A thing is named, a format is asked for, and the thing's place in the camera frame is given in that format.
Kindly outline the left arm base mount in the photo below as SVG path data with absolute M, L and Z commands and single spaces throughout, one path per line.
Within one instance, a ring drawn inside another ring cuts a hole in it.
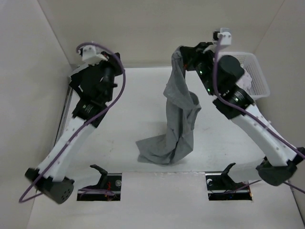
M 122 173 L 108 173 L 100 166 L 93 164 L 90 168 L 99 173 L 99 180 L 92 185 L 83 185 L 77 191 L 77 201 L 120 201 Z

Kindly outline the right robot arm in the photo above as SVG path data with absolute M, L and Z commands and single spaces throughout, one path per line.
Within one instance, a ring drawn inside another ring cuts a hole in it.
M 229 164 L 218 181 L 231 189 L 247 180 L 262 180 L 279 186 L 289 180 L 305 159 L 305 149 L 283 139 L 261 114 L 253 98 L 237 81 L 245 74 L 238 59 L 231 55 L 218 57 L 219 45 L 201 42 L 195 47 L 181 46 L 183 66 L 195 71 L 213 104 L 228 120 L 241 128 L 264 153 L 264 158 L 243 166 Z

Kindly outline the grey tank top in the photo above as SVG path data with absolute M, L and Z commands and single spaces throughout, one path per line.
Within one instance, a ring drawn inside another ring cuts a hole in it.
M 197 95 L 189 91 L 180 48 L 171 56 L 172 71 L 163 95 L 166 97 L 166 133 L 136 142 L 138 162 L 157 165 L 177 163 L 193 151 L 195 121 L 201 110 Z

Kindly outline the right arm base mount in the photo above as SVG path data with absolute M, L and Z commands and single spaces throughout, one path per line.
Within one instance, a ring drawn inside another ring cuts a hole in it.
M 250 188 L 242 188 L 248 184 L 248 182 L 235 183 L 228 176 L 228 172 L 234 165 L 235 163 L 229 164 L 222 172 L 212 172 L 205 174 L 208 199 L 210 201 L 252 201 Z

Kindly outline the white plastic basket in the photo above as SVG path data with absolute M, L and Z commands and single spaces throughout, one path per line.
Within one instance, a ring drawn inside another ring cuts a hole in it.
M 246 91 L 254 100 L 265 98 L 270 95 L 270 89 L 262 72 L 260 64 L 253 53 L 250 52 L 220 52 L 220 57 L 231 55 L 235 57 L 252 77 L 251 89 Z

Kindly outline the pale pink tank top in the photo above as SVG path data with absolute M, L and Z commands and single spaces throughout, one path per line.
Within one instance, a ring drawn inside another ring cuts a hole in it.
M 252 86 L 252 77 L 248 73 L 248 71 L 244 71 L 243 76 L 236 82 L 236 85 L 242 88 L 245 91 L 251 89 Z

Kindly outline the folded black tank top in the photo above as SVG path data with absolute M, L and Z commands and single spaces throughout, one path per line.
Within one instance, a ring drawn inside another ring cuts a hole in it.
M 83 70 L 80 67 L 75 69 L 71 73 L 70 78 L 71 78 L 71 81 L 70 81 L 69 86 L 77 93 L 82 93 L 82 89 L 80 88 L 80 85 L 83 80 Z

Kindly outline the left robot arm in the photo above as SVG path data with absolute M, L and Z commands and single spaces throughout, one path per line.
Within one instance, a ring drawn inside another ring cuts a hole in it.
M 118 101 L 112 97 L 117 87 L 114 79 L 125 75 L 118 52 L 82 54 L 82 58 L 85 65 L 72 73 L 69 84 L 79 96 L 69 124 L 46 158 L 25 172 L 30 186 L 57 204 L 64 203 L 72 194 L 74 180 L 66 177 L 71 160 Z

